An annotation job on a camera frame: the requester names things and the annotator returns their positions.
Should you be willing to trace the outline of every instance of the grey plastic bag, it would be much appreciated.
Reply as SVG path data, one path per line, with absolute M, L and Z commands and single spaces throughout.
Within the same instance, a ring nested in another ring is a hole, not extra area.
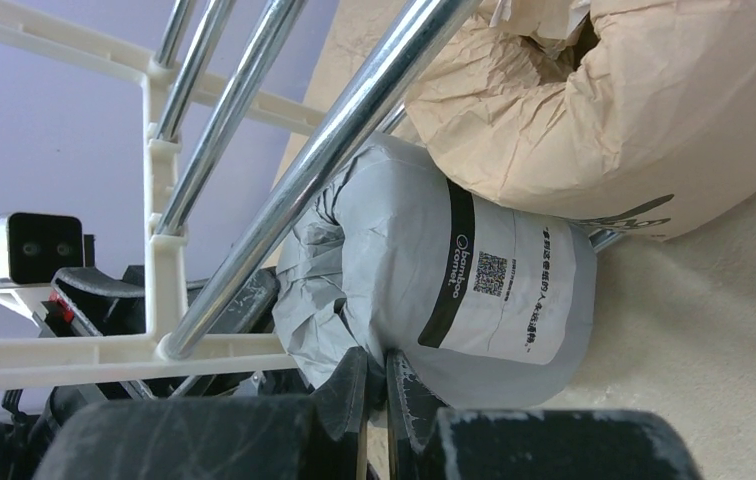
M 351 347 L 380 365 L 398 348 L 449 405 L 517 408 L 581 362 L 595 276 L 582 230 L 475 197 L 376 134 L 284 240 L 273 314 L 314 386 Z

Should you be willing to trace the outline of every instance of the metal pole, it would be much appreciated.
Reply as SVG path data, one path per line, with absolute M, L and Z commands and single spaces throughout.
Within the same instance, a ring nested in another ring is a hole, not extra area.
M 301 217 L 332 173 L 446 45 L 481 0 L 409 0 L 299 152 L 228 258 L 167 338 L 164 354 L 184 359 L 231 298 Z
M 181 125 L 184 113 L 190 102 L 190 93 L 199 74 L 207 67 L 210 54 L 216 48 L 219 37 L 228 22 L 228 16 L 236 0 L 209 0 L 201 18 L 201 23 L 195 31 L 187 59 L 178 72 L 175 85 L 169 92 L 169 99 L 163 108 L 163 115 L 157 126 L 154 138 L 172 141 Z
M 262 277 L 266 276 L 270 282 L 274 282 L 275 287 L 269 288 L 264 286 Z M 278 282 L 271 273 L 258 271 L 252 276 L 246 287 L 231 300 L 228 310 L 235 309 L 235 312 L 229 312 L 237 318 L 236 325 L 230 326 L 227 323 L 223 325 L 220 317 L 211 332 L 213 333 L 251 333 L 265 328 L 261 320 L 264 319 L 278 298 Z M 170 397 L 183 397 L 192 391 L 199 380 L 202 378 L 209 379 L 202 375 L 191 375 L 178 385 Z
M 192 160 L 178 181 L 155 233 L 174 235 L 186 222 L 207 179 L 248 112 L 263 77 L 281 52 L 305 3 L 307 0 L 269 0 L 266 3 L 249 38 L 246 51 L 216 104 Z
M 175 54 L 184 38 L 187 22 L 192 15 L 194 5 L 195 0 L 175 1 L 175 6 L 172 7 L 172 15 L 169 17 L 169 23 L 163 33 L 163 40 L 160 42 L 160 48 L 154 52 L 154 63 L 166 69 L 172 68 L 175 64 Z
M 393 107 L 392 110 L 390 110 L 390 113 L 387 114 L 386 117 L 384 117 L 383 120 L 381 120 L 381 123 L 378 124 L 377 127 L 375 127 L 375 130 L 381 132 L 381 133 L 393 133 L 393 130 L 395 130 L 400 123 L 402 123 L 402 120 L 405 119 L 407 115 L 404 111 L 404 102 L 399 101 L 399 103 L 396 104 L 395 107 Z
M 623 235 L 613 230 L 596 230 L 590 234 L 590 245 L 593 246 L 593 251 L 596 253 L 610 247 L 616 242 L 622 240 Z

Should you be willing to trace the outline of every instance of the brown paper bag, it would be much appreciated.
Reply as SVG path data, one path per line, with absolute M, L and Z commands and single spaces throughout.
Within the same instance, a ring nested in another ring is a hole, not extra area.
M 599 43 L 573 73 L 492 15 L 485 2 L 406 98 L 462 187 L 659 239 L 756 191 L 756 1 L 592 0 Z
M 578 39 L 590 0 L 484 0 L 478 11 L 491 27 L 531 38 L 557 58 Z

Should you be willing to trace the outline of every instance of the red component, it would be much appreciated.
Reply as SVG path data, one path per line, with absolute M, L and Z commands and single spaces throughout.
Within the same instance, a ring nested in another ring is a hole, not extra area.
M 51 295 L 48 296 L 48 301 L 60 305 L 60 308 L 63 309 L 63 321 L 66 323 L 72 323 L 72 319 L 75 318 L 75 312 L 73 312 L 72 309 L 69 308 L 69 305 L 60 298 L 59 293 L 51 292 Z

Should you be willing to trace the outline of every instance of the qr code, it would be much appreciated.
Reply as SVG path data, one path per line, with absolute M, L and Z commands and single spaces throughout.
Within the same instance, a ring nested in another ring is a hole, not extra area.
M 501 297 L 507 271 L 506 258 L 481 252 L 478 257 L 478 271 L 475 272 L 475 286 L 472 289 L 478 293 Z

